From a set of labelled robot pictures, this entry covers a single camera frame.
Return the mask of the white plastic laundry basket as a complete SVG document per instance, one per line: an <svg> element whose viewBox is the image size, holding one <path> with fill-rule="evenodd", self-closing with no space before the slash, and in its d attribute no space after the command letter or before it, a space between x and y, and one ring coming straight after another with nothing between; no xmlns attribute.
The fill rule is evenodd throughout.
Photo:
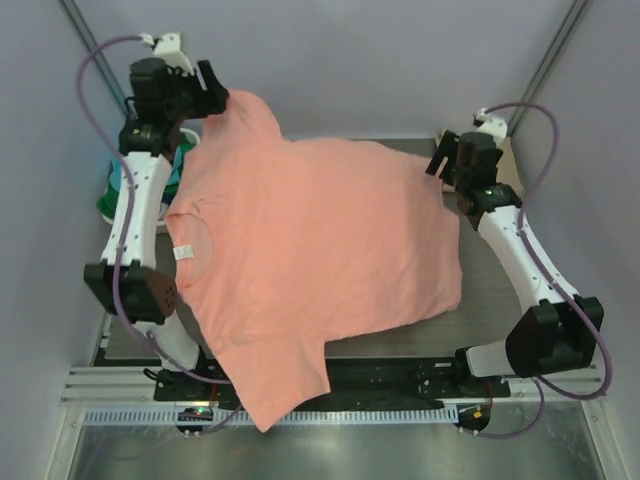
<svg viewBox="0 0 640 480"><path fill-rule="evenodd" d="M184 159L186 154L200 143L200 135L192 129L180 128L180 142L176 148L172 163L171 175L163 191L159 217L156 227L157 234L166 234L167 228L165 223L165 215L171 205L181 181ZM121 172L117 160L111 162L109 168L109 176L107 186L103 195L97 200L96 208L100 212L103 219L111 225L116 213L116 206L120 191Z"/></svg>

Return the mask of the salmon pink t shirt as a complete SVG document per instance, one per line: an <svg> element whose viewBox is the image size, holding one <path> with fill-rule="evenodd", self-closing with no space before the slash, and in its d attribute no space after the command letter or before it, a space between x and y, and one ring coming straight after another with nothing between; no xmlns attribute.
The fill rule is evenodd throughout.
<svg viewBox="0 0 640 480"><path fill-rule="evenodd" d="M328 342L458 307L460 221L425 163L288 140L241 90L205 119L166 216L176 284L259 430L329 392Z"/></svg>

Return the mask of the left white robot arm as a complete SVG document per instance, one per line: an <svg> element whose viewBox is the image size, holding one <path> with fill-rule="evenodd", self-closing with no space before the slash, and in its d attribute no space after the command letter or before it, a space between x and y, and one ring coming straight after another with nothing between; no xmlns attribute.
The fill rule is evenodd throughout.
<svg viewBox="0 0 640 480"><path fill-rule="evenodd" d="M207 60L189 72L144 58L131 64L130 84L124 126L108 145L120 165L116 211L101 257L85 265L83 277L105 310L159 355L165 369L181 371L177 387L198 400L210 392L212 376L198 366L204 354L179 319L175 280L156 268L156 232L181 125L224 112L229 92Z"/></svg>

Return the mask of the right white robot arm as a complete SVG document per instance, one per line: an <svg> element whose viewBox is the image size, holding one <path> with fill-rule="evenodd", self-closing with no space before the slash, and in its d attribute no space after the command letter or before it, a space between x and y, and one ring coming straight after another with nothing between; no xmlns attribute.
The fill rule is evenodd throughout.
<svg viewBox="0 0 640 480"><path fill-rule="evenodd" d="M459 349L451 384L471 396L487 377L538 378L591 366L604 309L584 297L560 274L520 218L522 200L498 180L502 152L494 137L480 130L457 135L445 131L426 169L455 193L459 212L489 245L507 274L522 310L505 339Z"/></svg>

